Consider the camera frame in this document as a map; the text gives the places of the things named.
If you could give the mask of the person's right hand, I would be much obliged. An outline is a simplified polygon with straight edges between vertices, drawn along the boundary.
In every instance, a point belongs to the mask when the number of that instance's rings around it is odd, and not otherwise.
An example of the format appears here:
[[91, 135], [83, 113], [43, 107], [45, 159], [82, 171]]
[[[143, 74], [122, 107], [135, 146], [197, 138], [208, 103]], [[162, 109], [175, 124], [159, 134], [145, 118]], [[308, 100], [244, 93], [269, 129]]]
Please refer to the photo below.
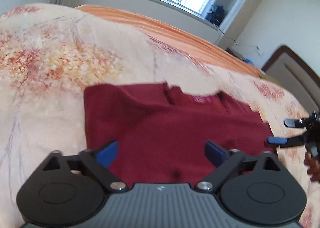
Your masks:
[[311, 176], [312, 182], [320, 181], [319, 162], [309, 152], [305, 154], [304, 165], [308, 168], [307, 174]]

